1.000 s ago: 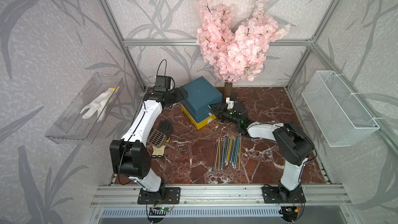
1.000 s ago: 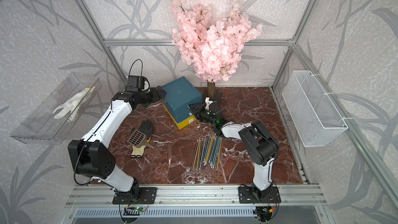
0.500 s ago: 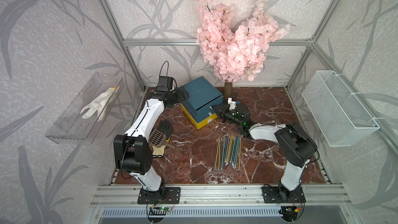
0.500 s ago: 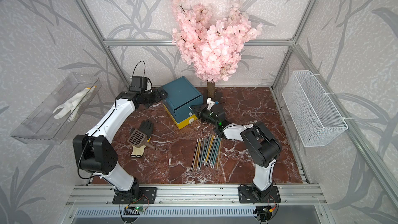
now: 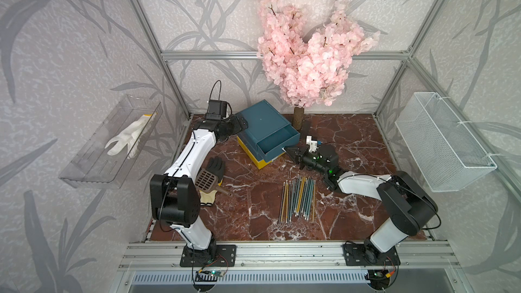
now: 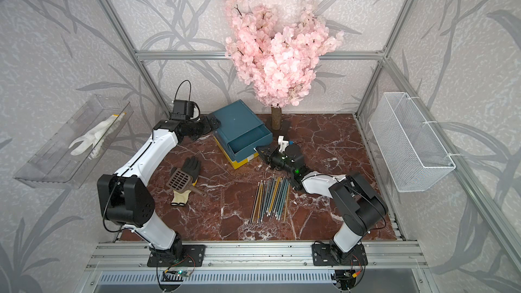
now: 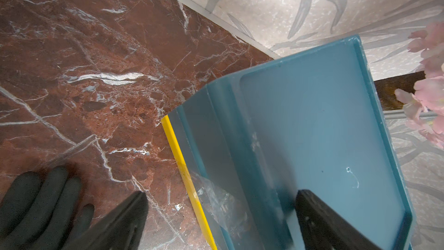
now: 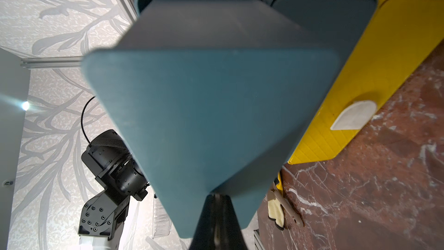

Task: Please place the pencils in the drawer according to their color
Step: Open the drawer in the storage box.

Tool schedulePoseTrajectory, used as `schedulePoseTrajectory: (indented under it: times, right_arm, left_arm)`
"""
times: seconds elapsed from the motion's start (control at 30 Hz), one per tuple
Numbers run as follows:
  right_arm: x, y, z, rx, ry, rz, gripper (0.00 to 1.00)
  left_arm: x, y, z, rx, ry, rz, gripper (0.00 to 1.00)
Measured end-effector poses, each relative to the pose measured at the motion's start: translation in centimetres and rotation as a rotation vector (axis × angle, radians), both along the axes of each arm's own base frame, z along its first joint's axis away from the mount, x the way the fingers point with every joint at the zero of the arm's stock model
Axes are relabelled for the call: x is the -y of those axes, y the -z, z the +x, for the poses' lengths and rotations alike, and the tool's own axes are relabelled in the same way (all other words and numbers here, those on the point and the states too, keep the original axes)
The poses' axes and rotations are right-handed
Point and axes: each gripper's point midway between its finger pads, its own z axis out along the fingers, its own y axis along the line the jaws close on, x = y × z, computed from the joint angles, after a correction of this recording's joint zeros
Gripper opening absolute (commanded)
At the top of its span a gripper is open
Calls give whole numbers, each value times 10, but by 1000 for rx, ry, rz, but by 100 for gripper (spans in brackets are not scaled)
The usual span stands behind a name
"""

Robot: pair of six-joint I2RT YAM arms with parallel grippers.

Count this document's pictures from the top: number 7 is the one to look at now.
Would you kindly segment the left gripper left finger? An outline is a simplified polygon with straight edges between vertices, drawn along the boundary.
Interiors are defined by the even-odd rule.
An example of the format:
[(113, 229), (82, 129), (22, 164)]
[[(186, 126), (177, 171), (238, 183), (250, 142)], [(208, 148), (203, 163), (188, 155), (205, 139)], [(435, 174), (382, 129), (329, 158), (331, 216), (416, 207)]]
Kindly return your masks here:
[(146, 194), (136, 191), (65, 250), (137, 250), (148, 216)]

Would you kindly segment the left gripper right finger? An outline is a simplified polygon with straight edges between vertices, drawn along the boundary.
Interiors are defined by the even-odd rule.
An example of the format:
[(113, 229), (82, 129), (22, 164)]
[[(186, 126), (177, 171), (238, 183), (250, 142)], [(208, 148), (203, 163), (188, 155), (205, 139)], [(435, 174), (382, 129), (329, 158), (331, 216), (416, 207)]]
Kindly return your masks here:
[(295, 209), (307, 250), (378, 250), (310, 190), (298, 191)]

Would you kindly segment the teal yellow drawer box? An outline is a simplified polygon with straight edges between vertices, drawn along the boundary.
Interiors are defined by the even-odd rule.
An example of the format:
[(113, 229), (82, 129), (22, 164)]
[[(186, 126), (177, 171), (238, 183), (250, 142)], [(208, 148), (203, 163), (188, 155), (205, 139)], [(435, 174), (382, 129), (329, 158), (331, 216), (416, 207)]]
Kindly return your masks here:
[(378, 94), (354, 35), (206, 84), (162, 118), (213, 250), (306, 250), (310, 190), (379, 250), (415, 224)]

